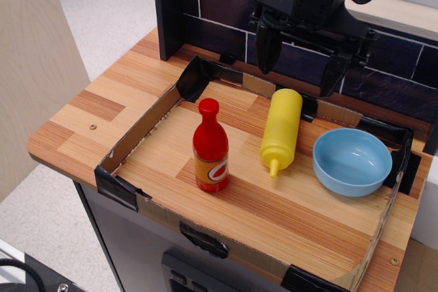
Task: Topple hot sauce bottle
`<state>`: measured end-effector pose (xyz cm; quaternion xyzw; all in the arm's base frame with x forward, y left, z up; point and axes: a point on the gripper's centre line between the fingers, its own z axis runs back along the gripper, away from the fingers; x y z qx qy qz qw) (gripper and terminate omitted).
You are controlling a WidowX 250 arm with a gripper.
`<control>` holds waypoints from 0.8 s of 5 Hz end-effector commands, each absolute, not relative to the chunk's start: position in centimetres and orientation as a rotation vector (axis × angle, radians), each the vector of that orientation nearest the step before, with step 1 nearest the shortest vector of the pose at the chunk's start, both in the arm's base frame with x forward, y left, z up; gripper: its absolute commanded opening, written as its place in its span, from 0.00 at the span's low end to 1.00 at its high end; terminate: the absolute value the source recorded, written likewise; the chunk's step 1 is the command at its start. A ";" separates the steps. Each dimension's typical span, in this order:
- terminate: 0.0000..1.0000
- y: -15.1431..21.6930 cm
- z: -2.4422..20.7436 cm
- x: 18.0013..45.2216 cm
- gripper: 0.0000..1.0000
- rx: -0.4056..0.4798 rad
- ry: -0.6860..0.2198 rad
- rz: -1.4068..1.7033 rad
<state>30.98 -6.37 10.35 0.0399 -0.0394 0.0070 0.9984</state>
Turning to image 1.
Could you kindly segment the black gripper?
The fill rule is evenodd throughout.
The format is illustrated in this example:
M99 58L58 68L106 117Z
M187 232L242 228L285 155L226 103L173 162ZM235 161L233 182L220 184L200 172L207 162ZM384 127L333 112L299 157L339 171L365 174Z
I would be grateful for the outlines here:
M367 64L378 34L352 16L345 0L253 0L250 26L256 33L257 66L268 74L283 42L295 42L330 56L320 97L337 90L349 68ZM364 5L371 0L351 0Z

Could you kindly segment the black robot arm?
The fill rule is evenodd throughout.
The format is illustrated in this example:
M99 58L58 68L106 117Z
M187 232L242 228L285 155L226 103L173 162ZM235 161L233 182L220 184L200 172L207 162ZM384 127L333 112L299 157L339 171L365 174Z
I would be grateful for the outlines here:
M250 26L256 33L257 66L269 73L284 42L324 53L329 62L321 79L320 96L331 96L346 73L363 68L379 34L356 19L346 0L253 0ZM351 0L363 5L371 0Z

